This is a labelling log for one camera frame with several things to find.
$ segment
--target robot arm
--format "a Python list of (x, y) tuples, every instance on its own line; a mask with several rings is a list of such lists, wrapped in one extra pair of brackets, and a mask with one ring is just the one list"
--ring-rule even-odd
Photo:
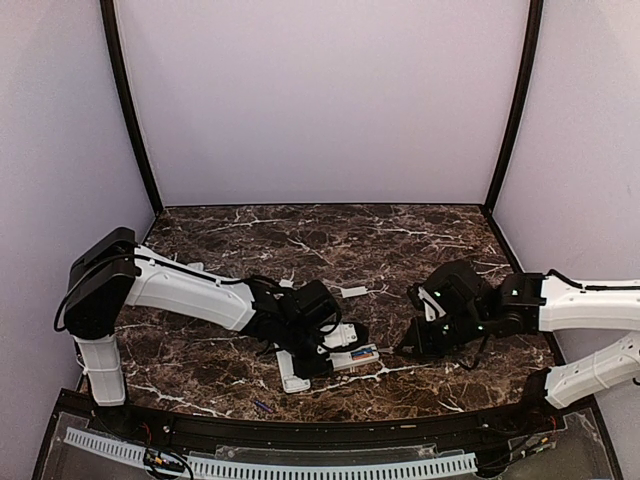
[(368, 337), (363, 325), (341, 323), (338, 304), (317, 280), (294, 290), (260, 276), (220, 277), (138, 246), (133, 231), (125, 228), (78, 259), (69, 283), (56, 325), (64, 309), (65, 328), (74, 336), (101, 406), (121, 405), (126, 397), (115, 338), (123, 305), (169, 310), (275, 343), (288, 354), (290, 376), (301, 381), (354, 366), (358, 362), (350, 364), (341, 354), (361, 347)]
[(581, 284), (551, 270), (513, 274), (498, 288), (468, 262), (442, 265), (409, 288), (424, 309), (397, 348), (408, 356), (441, 357), (476, 338), (569, 328), (632, 330), (615, 344), (546, 372), (544, 397), (556, 408), (640, 374), (640, 281)]

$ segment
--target brown marble table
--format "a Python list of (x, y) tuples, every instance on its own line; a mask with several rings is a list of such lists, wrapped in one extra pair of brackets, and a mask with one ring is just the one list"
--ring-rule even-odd
[[(300, 286), (321, 279), (344, 319), (370, 328), (379, 348), (398, 343), (416, 311), (406, 287), (439, 264), (473, 262), (491, 283), (510, 272), (479, 209), (433, 205), (309, 205), (167, 209), (146, 244), (182, 263), (204, 262), (228, 277), (260, 273)], [(371, 293), (342, 299), (338, 287)], [(551, 365), (542, 336), (490, 340), (472, 372), (472, 343), (456, 358), (416, 362), (382, 354), (379, 363), (282, 391), (264, 345), (202, 320), (125, 308), (116, 324), (129, 395), (138, 405), (253, 420), (365, 421), (472, 411), (516, 402), (532, 371)], [(266, 413), (254, 400), (269, 405)]]

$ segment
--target curved black frame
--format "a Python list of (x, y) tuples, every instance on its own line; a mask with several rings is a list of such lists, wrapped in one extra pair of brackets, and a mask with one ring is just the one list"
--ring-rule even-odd
[(511, 110), (509, 111), (507, 127), (502, 139), (500, 153), (498, 154), (498, 161), (496, 162), (496, 168), (493, 172), (487, 198), (484, 201), (484, 208), (489, 214), (493, 214), (493, 209), (498, 202), (500, 190), (502, 190), (504, 178), (509, 168), (509, 160), (511, 160), (513, 147), (516, 143), (516, 137), (518, 136), (520, 120), (522, 119), (522, 112), (524, 111), (524, 105), (527, 100), (529, 82), (533, 71), (536, 47), (538, 46), (543, 5), (544, 0), (531, 0), (529, 3), (529, 17), (527, 19), (527, 30), (524, 35), (524, 45), (522, 46), (522, 58), (520, 59), (516, 88), (513, 92), (513, 101), (511, 102)]
[(129, 132), (129, 140), (133, 148), (133, 154), (136, 157), (136, 163), (140, 170), (140, 176), (147, 191), (147, 197), (153, 208), (153, 212), (157, 215), (162, 213), (164, 206), (158, 191), (158, 185), (153, 177), (149, 156), (144, 147), (142, 139), (142, 131), (138, 123), (138, 116), (133, 104), (131, 96), (131, 88), (127, 78), (127, 70), (124, 64), (124, 56), (122, 54), (122, 45), (120, 43), (120, 35), (118, 34), (118, 21), (116, 18), (116, 9), (113, 0), (100, 0), (100, 9), (102, 11), (102, 23), (104, 25), (104, 36), (107, 40), (107, 48), (109, 50), (109, 58), (111, 59), (111, 69), (113, 70), (113, 78), (118, 90), (120, 98), (120, 108), (124, 116), (124, 122)]

